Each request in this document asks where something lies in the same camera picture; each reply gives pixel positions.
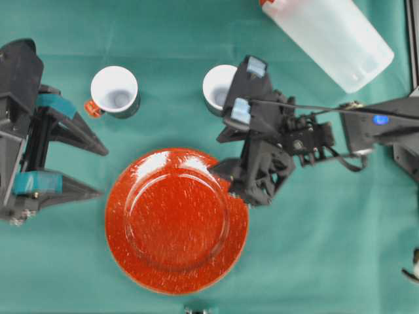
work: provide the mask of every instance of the robotic arm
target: robotic arm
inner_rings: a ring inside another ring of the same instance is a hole
[[[224,104],[226,127],[217,140],[244,141],[244,147],[239,158],[223,160],[209,170],[231,181],[230,193],[254,206],[268,205],[295,170],[294,156],[302,167],[337,160],[350,171],[361,171],[375,143],[398,147],[397,162],[419,179],[419,102],[415,97],[368,107],[356,102],[336,109],[299,106],[294,97],[273,90],[267,67],[264,61],[247,56]],[[295,110],[301,108],[323,111],[297,116]],[[350,151],[345,156],[333,149],[331,124],[316,120],[317,115],[329,112],[341,115]],[[345,158],[359,158],[361,166]]]

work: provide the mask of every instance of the teal fabric surface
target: teal fabric surface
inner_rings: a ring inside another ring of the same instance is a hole
[[[65,115],[69,119],[73,119],[77,110],[74,105],[64,99],[63,97],[55,94],[41,94],[37,98],[38,107],[50,107],[57,110],[59,113]]]
[[[163,296],[132,282],[107,246],[107,195],[124,168],[164,147],[191,147],[218,159],[242,144],[220,145],[220,118],[204,105],[202,79],[246,54],[269,63],[274,86],[306,105],[376,103],[411,90],[402,0],[356,0],[395,52],[393,63],[346,95],[263,14],[257,0],[2,1],[0,43],[31,37],[45,63],[43,84],[59,88],[110,150],[99,157],[60,143],[46,166],[103,190],[102,198],[51,207],[21,228],[0,224],[0,313],[419,312],[419,287],[402,277],[419,243],[418,189],[377,147],[369,167],[338,163],[301,169],[269,207],[249,210],[249,234],[234,269],[213,287]],[[83,111],[90,81],[107,65],[131,70],[141,107],[121,121]],[[337,149],[346,150],[339,117]]]
[[[17,173],[14,178],[13,194],[29,194],[34,192],[63,191],[63,176],[59,173],[45,171],[28,171]]]

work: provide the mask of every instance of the cable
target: cable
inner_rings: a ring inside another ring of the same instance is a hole
[[[376,110],[376,109],[368,109],[368,108],[360,108],[360,109],[327,108],[327,107],[322,107],[322,106],[293,105],[290,103],[279,103],[275,101],[266,101],[266,100],[259,100],[259,99],[251,99],[250,102],[260,104],[260,105],[276,105],[279,107],[287,107],[287,108],[294,108],[294,109],[322,110],[318,113],[314,113],[316,115],[325,114],[325,113],[345,113],[345,114],[376,116],[379,114],[379,115],[388,116],[390,118],[397,118],[400,120],[419,122],[419,116],[409,116],[406,114],[397,114],[397,113],[391,113],[384,110]]]

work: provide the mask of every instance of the black cable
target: black cable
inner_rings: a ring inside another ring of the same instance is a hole
[[[366,155],[360,155],[360,156],[348,155],[347,156],[349,158],[359,158],[361,160],[361,167],[358,167],[358,166],[352,165],[349,162],[347,162],[345,160],[345,158],[347,158],[347,157],[344,157],[343,155],[340,155],[333,148],[328,147],[328,146],[325,146],[325,148],[333,155],[333,158],[334,159],[336,159],[346,169],[348,169],[348,170],[350,170],[352,172],[360,172],[360,171],[364,170],[367,167],[368,157]]]
[[[277,105],[279,107],[287,107],[287,108],[294,108],[294,109],[322,110],[318,113],[314,113],[316,115],[325,114],[325,113],[345,113],[345,114],[370,115],[370,116],[383,115],[383,116],[388,116],[390,118],[397,118],[400,120],[419,121],[419,116],[409,116],[406,114],[397,114],[397,113],[391,113],[389,111],[368,109],[368,108],[356,108],[356,109],[327,108],[327,107],[322,107],[322,106],[293,105],[290,103],[279,103],[276,101],[267,101],[267,100],[258,100],[258,99],[251,99],[250,102],[260,104],[260,105]]]

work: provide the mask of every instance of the blue led light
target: blue led light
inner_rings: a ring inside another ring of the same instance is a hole
[[[390,122],[390,119],[388,118],[388,116],[380,116],[380,115],[376,115],[373,118],[373,122],[377,125],[377,126],[383,126],[385,124],[388,124],[388,122]]]

